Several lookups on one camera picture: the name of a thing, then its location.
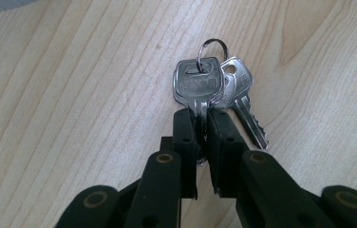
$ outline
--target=key teeth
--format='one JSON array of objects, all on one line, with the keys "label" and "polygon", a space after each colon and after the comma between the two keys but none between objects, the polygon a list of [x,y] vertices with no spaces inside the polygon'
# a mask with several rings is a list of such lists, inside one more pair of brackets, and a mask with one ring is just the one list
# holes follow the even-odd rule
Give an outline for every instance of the key teeth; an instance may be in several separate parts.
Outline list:
[{"label": "key teeth", "polygon": [[258,126],[259,130],[261,131],[261,133],[264,135],[264,138],[265,138],[267,136],[267,134],[265,133],[264,128],[262,128],[262,126],[259,125],[259,120],[255,117],[255,115],[253,115],[253,118],[255,119],[256,125]]}]

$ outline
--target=metal key ring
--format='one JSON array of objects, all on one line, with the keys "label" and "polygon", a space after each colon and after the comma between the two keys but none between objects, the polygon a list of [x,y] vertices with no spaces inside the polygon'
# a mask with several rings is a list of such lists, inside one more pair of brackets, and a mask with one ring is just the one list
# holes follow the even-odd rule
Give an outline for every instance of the metal key ring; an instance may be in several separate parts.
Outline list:
[{"label": "metal key ring", "polygon": [[199,49],[198,56],[196,58],[196,60],[197,60],[197,69],[198,69],[199,73],[202,73],[204,71],[204,69],[202,68],[202,64],[201,64],[202,50],[203,50],[203,48],[206,48],[212,42],[218,42],[218,43],[220,43],[222,45],[223,51],[224,51],[224,61],[228,60],[228,58],[229,58],[228,47],[226,46],[226,44],[223,41],[221,41],[219,39],[209,39],[209,40],[205,41],[205,43],[203,43],[203,45]]}]

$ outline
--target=silver key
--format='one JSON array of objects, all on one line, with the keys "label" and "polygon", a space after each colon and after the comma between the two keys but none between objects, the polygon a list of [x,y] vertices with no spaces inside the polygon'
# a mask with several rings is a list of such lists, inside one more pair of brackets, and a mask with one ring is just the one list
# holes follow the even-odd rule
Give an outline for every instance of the silver key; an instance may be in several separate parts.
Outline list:
[{"label": "silver key", "polygon": [[[173,88],[177,101],[187,103],[194,112],[198,143],[206,140],[207,110],[211,101],[222,92],[223,72],[215,57],[201,59],[204,72],[197,69],[197,61],[183,60],[175,71]],[[198,164],[204,163],[204,155],[198,156]]]},{"label": "silver key", "polygon": [[259,125],[258,120],[251,113],[250,98],[248,92],[253,85],[253,76],[241,60],[236,57],[225,61],[222,68],[234,66],[235,72],[235,96],[231,108],[235,111],[245,130],[249,134],[252,142],[259,149],[267,149],[268,141],[264,129]]}]

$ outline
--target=table surface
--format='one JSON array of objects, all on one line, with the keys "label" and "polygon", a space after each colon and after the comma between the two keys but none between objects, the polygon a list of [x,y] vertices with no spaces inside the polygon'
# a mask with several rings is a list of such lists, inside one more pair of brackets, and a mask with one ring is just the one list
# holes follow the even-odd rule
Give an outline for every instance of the table surface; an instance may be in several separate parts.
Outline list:
[{"label": "table surface", "polygon": [[[137,180],[182,108],[176,64],[209,38],[250,69],[268,152],[296,182],[357,189],[357,1],[39,0],[0,12],[0,227],[52,227],[87,187]],[[197,173],[182,227],[241,227]]]}]

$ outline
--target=key blade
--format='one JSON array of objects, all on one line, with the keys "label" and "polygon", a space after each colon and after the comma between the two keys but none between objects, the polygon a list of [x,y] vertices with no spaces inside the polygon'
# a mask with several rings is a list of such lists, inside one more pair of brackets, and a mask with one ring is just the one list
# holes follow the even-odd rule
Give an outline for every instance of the key blade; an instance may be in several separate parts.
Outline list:
[{"label": "key blade", "polygon": [[244,127],[245,130],[258,149],[268,149],[269,141],[266,139],[264,128],[259,125],[255,116],[251,113],[251,106],[247,98],[235,100],[232,109],[235,111],[235,114],[243,126],[246,126]]}]

